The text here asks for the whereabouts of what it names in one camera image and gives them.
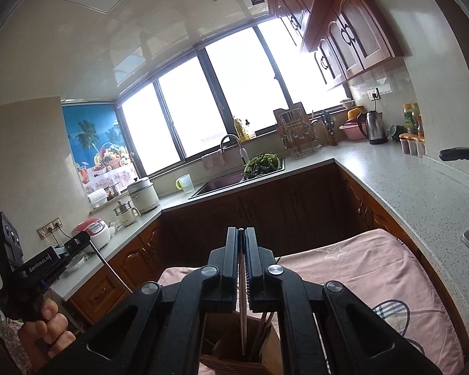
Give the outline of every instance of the kitchen sink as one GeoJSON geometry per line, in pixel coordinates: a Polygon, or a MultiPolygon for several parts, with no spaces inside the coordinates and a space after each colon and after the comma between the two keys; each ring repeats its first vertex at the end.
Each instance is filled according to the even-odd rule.
{"type": "Polygon", "coordinates": [[[195,192],[195,194],[190,197],[190,199],[201,196],[202,194],[207,194],[216,190],[228,188],[230,186],[235,186],[242,182],[247,182],[249,180],[256,180],[256,179],[262,178],[263,176],[272,175],[273,173],[280,172],[282,170],[285,170],[285,159],[281,160],[281,169],[275,170],[274,172],[271,172],[271,173],[265,173],[264,175],[259,175],[252,179],[246,179],[246,180],[243,179],[243,172],[235,172],[226,176],[222,176],[221,178],[218,177],[217,179],[210,180],[207,183],[205,183],[203,186],[201,186],[201,188],[198,189],[195,192]]]}
{"type": "Polygon", "coordinates": [[[243,172],[232,173],[227,176],[218,177],[217,179],[211,180],[205,183],[196,193],[190,198],[201,196],[202,194],[210,193],[219,189],[224,189],[229,186],[243,182],[243,172]]]}

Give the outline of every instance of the stainless steel kettle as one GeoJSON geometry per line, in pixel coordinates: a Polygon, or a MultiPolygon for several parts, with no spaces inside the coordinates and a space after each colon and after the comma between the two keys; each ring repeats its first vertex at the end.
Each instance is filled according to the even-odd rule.
{"type": "Polygon", "coordinates": [[[383,144],[388,141],[388,136],[384,129],[384,122],[380,114],[376,111],[372,110],[368,113],[361,113],[358,116],[358,127],[372,145],[383,144]],[[365,124],[366,133],[363,131],[363,123],[365,124]]]}

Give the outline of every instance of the dish rack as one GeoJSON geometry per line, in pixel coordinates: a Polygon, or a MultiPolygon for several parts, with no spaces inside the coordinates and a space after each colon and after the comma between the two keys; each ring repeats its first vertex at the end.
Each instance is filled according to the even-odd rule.
{"type": "Polygon", "coordinates": [[[314,123],[309,121],[302,103],[293,104],[289,110],[274,110],[273,113],[278,124],[276,131],[285,149],[299,155],[305,150],[314,151],[319,145],[314,123]]]}

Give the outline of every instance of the faucet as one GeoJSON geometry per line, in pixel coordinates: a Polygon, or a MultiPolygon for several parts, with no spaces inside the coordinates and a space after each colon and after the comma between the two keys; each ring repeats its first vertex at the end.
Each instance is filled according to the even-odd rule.
{"type": "Polygon", "coordinates": [[[249,161],[249,155],[246,153],[246,150],[245,148],[243,148],[241,146],[241,142],[240,142],[240,139],[234,135],[234,134],[228,134],[226,135],[223,139],[220,140],[220,151],[222,153],[224,153],[224,147],[223,147],[223,144],[224,144],[224,140],[226,138],[234,138],[236,140],[236,142],[238,143],[238,146],[240,147],[240,156],[241,156],[241,160],[243,161],[243,165],[246,165],[247,162],[249,161]]]}

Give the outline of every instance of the pink towel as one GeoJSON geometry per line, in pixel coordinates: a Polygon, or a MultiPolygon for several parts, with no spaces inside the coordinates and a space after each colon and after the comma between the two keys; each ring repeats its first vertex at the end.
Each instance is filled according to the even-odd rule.
{"type": "MultiPolygon", "coordinates": [[[[287,255],[279,264],[308,282],[324,284],[335,279],[345,284],[444,375],[456,375],[464,367],[455,329],[426,272],[409,249],[388,232],[377,229],[287,255]]],[[[159,283],[178,282],[194,269],[166,269],[159,283]]],[[[260,317],[250,310],[248,314],[260,317]]],[[[276,314],[273,326],[278,331],[276,314]]],[[[200,364],[199,373],[214,372],[200,364]]]]}

